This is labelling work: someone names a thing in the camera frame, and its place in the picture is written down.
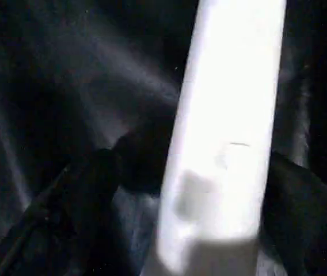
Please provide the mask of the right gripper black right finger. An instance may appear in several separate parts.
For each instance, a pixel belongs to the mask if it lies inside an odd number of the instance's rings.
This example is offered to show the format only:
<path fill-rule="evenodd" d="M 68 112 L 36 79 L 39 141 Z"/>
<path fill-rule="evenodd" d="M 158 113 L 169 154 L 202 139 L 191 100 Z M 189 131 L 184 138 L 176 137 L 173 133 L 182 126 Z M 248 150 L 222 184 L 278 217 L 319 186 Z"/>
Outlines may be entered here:
<path fill-rule="evenodd" d="M 278 152 L 269 158 L 262 230 L 288 275 L 327 275 L 327 185 Z"/>

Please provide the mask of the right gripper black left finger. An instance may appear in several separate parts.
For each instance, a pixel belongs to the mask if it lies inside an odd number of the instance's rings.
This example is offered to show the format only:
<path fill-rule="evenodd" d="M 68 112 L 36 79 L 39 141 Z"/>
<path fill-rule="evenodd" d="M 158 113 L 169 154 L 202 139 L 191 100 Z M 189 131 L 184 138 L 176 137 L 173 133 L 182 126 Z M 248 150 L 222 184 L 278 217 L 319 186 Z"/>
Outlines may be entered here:
<path fill-rule="evenodd" d="M 170 129 L 136 129 L 75 158 L 0 242 L 0 275 L 140 275 Z"/>

